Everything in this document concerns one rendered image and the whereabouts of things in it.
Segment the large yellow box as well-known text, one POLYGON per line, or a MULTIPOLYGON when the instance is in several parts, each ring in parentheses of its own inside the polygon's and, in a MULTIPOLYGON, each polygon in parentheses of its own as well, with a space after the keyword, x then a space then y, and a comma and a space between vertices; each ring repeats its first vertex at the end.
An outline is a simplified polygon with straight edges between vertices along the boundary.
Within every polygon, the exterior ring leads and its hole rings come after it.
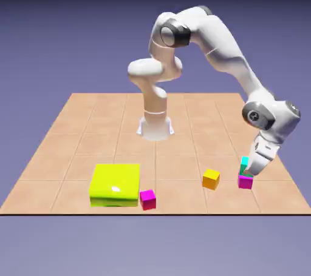
POLYGON ((136 207, 139 164, 97 164, 89 186, 92 207, 136 207))

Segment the small magenta cube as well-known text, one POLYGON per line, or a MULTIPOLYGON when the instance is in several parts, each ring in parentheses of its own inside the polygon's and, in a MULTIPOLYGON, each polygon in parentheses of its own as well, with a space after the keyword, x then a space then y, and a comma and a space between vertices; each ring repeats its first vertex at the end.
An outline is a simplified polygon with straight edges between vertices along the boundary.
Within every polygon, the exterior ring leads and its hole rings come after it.
POLYGON ((253 177, 246 175, 238 176, 238 187, 241 189, 251 189, 253 185, 253 177))
POLYGON ((156 195, 152 189, 140 192, 140 203, 143 210, 150 210, 156 208, 156 195))

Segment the small orange cube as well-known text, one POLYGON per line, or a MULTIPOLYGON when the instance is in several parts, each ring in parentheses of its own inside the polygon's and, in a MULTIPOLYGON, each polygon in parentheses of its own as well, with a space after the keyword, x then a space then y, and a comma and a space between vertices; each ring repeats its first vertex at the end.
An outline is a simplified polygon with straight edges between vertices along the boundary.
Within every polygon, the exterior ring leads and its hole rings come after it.
POLYGON ((215 190, 220 180, 220 172, 212 169, 207 169, 202 177, 202 186, 215 190))

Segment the small cyan cube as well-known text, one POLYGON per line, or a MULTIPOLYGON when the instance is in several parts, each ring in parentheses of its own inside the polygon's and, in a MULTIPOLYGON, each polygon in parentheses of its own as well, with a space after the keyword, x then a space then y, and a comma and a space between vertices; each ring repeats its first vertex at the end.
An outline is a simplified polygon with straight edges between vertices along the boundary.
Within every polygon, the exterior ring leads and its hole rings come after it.
POLYGON ((239 174, 243 175, 245 177, 253 178, 253 175, 247 172, 247 170, 246 170, 247 166, 248 166, 248 157, 243 156, 241 158, 239 174))

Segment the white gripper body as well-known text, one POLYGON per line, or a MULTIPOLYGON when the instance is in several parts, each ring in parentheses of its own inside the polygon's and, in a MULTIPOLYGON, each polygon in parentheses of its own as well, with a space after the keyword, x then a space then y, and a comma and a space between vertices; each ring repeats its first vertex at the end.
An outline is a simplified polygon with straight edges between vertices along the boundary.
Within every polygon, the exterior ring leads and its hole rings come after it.
POLYGON ((274 154, 269 151, 258 152, 252 150, 248 157, 246 171, 251 175, 258 175, 273 159, 274 154))

